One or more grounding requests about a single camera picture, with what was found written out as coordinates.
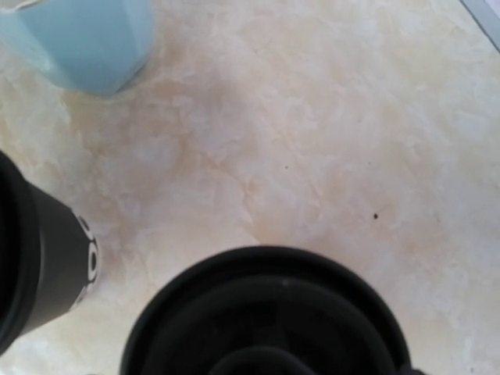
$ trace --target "light blue cup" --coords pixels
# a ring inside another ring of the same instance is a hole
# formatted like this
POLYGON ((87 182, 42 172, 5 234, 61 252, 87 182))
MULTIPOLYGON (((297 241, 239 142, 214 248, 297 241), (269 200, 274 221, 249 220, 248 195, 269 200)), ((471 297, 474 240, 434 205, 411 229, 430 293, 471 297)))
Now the light blue cup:
POLYGON ((54 84, 108 95, 145 64, 152 24, 149 0, 44 0, 0 11, 0 39, 54 84))

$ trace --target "beige marble surface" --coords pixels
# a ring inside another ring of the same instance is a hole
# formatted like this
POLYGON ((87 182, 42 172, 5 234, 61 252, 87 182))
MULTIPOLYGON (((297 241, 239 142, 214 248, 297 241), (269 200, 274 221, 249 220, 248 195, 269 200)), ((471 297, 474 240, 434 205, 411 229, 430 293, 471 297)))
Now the beige marble surface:
POLYGON ((258 243, 363 275, 417 366, 497 374, 500 55, 460 2, 154 7, 152 60, 113 98, 59 90, 0 48, 0 148, 105 253, 93 296, 0 374, 117 374, 166 282, 258 243))

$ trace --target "black tumbler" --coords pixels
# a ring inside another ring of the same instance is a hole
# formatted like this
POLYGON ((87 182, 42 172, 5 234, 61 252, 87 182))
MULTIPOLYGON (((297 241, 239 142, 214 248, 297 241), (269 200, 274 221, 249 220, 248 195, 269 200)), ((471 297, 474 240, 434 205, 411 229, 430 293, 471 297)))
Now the black tumbler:
POLYGON ((28 183, 0 152, 0 355, 20 335, 76 307, 99 263, 85 221, 28 183))
POLYGON ((184 271, 137 321, 121 375, 410 375, 398 322, 338 263, 292 248, 224 252, 184 271))

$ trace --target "countertop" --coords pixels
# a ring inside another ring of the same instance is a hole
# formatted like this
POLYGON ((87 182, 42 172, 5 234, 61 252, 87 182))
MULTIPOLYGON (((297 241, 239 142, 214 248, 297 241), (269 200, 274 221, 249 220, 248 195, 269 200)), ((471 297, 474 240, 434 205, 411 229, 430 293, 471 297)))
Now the countertop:
POLYGON ((155 0, 111 98, 0 48, 0 148, 85 216, 104 269, 1 375, 114 375, 185 267, 281 244, 365 277, 435 375, 500 369, 500 55, 458 0, 155 0))

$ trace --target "white logo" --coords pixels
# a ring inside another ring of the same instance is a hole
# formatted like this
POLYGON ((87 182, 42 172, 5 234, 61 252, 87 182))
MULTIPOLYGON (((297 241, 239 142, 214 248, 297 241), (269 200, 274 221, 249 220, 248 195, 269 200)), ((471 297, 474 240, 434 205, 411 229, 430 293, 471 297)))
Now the white logo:
POLYGON ((87 222, 81 216, 75 215, 78 219, 78 223, 80 223, 81 228, 84 230, 87 238, 89 240, 88 243, 88 264, 87 264, 87 284, 82 288, 80 294, 77 297, 77 300, 71 306, 71 310, 75 309, 88 295, 91 289, 94 287, 98 276, 99 271, 101 269, 101 260, 99 257, 99 246, 97 240, 95 239, 94 234, 91 232, 90 228, 87 225, 87 222))

